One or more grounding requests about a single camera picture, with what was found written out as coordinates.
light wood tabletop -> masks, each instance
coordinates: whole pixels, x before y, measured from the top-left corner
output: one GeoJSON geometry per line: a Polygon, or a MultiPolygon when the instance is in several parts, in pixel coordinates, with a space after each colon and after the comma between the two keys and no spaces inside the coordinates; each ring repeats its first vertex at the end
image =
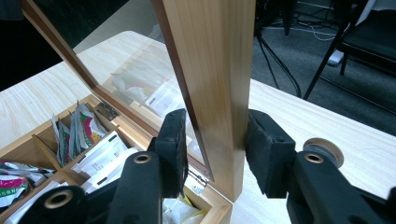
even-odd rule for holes
{"type": "MultiPolygon", "coordinates": [[[[106,83],[112,73],[131,58],[130,48],[161,43],[124,32],[79,54],[89,69],[99,71],[98,80],[106,83]]],[[[64,111],[77,100],[92,94],[80,78],[59,63],[36,76],[0,92],[0,148],[16,141],[51,116],[64,111]]],[[[344,153],[342,174],[354,186],[387,198],[396,186],[396,137],[342,117],[307,101],[259,83],[250,82],[249,107],[270,115],[300,151],[306,140],[320,137],[335,143],[344,153]]],[[[268,200],[261,195],[256,179],[245,163],[244,187],[233,204],[232,223],[288,223],[286,200],[268,200]]]]}

box lid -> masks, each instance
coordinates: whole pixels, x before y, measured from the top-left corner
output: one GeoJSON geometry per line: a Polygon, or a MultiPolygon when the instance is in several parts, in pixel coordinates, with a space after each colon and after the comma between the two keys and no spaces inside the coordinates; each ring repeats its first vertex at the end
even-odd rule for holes
{"type": "Polygon", "coordinates": [[[254,1],[228,5],[22,1],[24,15],[92,92],[141,132],[156,136],[168,112],[187,107],[189,161],[234,201],[242,190],[253,35],[246,18],[254,1]]]}

hinge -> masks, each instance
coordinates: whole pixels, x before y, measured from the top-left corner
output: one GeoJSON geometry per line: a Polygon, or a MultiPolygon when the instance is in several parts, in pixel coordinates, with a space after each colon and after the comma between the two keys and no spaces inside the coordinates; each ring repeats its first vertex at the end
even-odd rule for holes
{"type": "Polygon", "coordinates": [[[197,170],[189,165],[189,175],[185,186],[189,188],[196,195],[199,195],[207,185],[208,180],[203,177],[197,170]]]}
{"type": "Polygon", "coordinates": [[[96,111],[101,114],[103,117],[105,117],[108,121],[113,120],[116,118],[119,114],[116,112],[116,110],[111,107],[111,105],[108,105],[105,102],[101,102],[99,106],[97,107],[96,111]]]}

chair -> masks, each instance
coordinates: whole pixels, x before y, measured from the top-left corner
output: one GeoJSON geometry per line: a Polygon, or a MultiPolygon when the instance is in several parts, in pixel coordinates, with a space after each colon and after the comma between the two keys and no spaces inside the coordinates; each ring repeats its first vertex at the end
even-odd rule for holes
{"type": "Polygon", "coordinates": [[[349,56],[379,70],[393,75],[396,74],[396,10],[372,10],[366,20],[356,25],[366,4],[367,0],[359,1],[352,9],[348,19],[343,22],[303,98],[305,100],[308,99],[318,79],[321,78],[396,115],[395,111],[321,76],[327,61],[335,49],[344,52],[340,75],[345,73],[349,56]]]}

glass pane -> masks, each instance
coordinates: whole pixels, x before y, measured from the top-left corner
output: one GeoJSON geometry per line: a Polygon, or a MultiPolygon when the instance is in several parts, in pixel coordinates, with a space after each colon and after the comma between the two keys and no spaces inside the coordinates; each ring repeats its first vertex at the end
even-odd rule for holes
{"type": "MultiPolygon", "coordinates": [[[[159,130],[165,115],[185,107],[149,0],[35,0],[112,97],[159,130]]],[[[204,164],[190,119],[189,154],[204,164]]]]}

